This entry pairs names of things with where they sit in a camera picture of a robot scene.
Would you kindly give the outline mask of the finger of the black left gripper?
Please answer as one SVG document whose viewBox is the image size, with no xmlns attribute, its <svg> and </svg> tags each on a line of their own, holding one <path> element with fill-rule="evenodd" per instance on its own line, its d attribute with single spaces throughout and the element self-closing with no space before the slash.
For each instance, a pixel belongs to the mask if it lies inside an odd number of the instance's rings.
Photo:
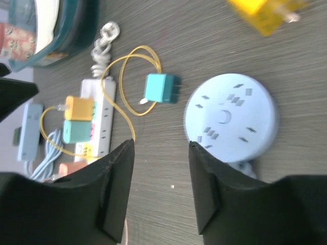
<svg viewBox="0 0 327 245">
<path fill-rule="evenodd" d="M 5 78 L 10 73 L 9 68 L 1 63 L 1 121 L 39 93 L 34 83 Z"/>
</svg>

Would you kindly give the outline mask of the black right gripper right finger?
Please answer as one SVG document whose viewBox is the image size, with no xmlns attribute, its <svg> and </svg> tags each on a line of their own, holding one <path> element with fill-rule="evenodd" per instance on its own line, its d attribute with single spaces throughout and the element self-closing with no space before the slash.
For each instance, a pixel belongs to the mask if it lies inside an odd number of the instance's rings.
<svg viewBox="0 0 327 245">
<path fill-rule="evenodd" d="M 189 166 L 198 232 L 205 244 L 326 244 L 326 176 L 273 183 L 230 167 L 196 142 Z"/>
</svg>

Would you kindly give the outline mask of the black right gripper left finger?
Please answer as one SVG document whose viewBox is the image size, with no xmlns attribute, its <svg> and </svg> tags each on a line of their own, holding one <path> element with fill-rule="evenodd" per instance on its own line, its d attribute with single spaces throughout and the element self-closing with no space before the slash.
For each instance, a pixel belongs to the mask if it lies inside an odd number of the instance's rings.
<svg viewBox="0 0 327 245">
<path fill-rule="evenodd" d="M 53 183 L 1 173 L 1 244 L 120 243 L 134 156 L 126 140 Z"/>
</svg>

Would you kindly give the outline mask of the pink plug adapter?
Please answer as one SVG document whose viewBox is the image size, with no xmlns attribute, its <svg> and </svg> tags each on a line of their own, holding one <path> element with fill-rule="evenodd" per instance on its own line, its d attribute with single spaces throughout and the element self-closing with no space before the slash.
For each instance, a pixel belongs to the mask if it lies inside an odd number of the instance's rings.
<svg viewBox="0 0 327 245">
<path fill-rule="evenodd" d="M 79 171 L 80 169 L 87 166 L 87 162 L 82 161 L 76 161 L 76 162 L 67 162 L 67 163 L 61 163 L 58 168 L 58 173 L 52 175 L 51 180 L 55 181 L 57 179 L 63 178 L 67 175 L 70 175 L 76 171 Z"/>
</svg>

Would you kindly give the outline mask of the orange USB charger plug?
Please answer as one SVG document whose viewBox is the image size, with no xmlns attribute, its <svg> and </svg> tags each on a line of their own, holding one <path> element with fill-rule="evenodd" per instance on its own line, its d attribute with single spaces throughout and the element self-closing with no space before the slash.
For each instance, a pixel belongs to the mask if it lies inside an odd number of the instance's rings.
<svg viewBox="0 0 327 245">
<path fill-rule="evenodd" d="M 69 95 L 64 104 L 57 106 L 57 110 L 63 111 L 65 120 L 92 121 L 94 104 L 93 99 Z"/>
</svg>

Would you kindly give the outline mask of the white power strip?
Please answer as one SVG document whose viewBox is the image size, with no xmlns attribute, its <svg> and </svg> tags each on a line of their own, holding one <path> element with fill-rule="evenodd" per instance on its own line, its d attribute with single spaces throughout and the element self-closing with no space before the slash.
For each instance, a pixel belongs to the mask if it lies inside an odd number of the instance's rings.
<svg viewBox="0 0 327 245">
<path fill-rule="evenodd" d="M 104 87 L 106 94 L 114 101 L 116 82 L 112 77 L 106 77 L 103 83 L 96 79 L 84 79 L 81 82 L 80 97 L 93 99 L 95 108 L 90 141 L 76 143 L 75 161 L 87 161 L 91 164 L 95 161 L 94 158 L 85 159 L 80 156 L 103 157 L 109 153 L 114 107 L 104 97 L 101 87 Z"/>
</svg>

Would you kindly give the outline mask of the light blue round socket base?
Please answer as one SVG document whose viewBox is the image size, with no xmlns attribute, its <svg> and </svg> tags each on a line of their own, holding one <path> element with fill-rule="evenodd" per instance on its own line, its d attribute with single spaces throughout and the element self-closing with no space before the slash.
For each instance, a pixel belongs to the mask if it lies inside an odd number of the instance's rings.
<svg viewBox="0 0 327 245">
<path fill-rule="evenodd" d="M 278 110 L 260 82 L 226 73 L 193 92 L 183 124 L 189 141 L 224 163 L 236 163 L 257 158 L 271 147 L 278 132 Z"/>
</svg>

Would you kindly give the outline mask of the teal USB charger plug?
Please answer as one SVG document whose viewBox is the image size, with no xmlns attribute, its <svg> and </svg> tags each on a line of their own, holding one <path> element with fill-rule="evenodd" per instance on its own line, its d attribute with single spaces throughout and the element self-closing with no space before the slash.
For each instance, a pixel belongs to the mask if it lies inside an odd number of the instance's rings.
<svg viewBox="0 0 327 245">
<path fill-rule="evenodd" d="M 178 101 L 181 79 L 172 74 L 151 73 L 146 77 L 144 99 L 150 102 L 175 104 Z"/>
</svg>

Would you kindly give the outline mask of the yellow cube socket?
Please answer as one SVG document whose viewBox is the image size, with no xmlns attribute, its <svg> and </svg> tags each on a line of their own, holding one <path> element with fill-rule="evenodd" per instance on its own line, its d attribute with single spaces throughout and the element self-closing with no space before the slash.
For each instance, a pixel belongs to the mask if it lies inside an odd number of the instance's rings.
<svg viewBox="0 0 327 245">
<path fill-rule="evenodd" d="M 263 36 L 271 35 L 284 22 L 300 20 L 298 10 L 307 5 L 299 0 L 229 0 L 233 10 Z"/>
</svg>

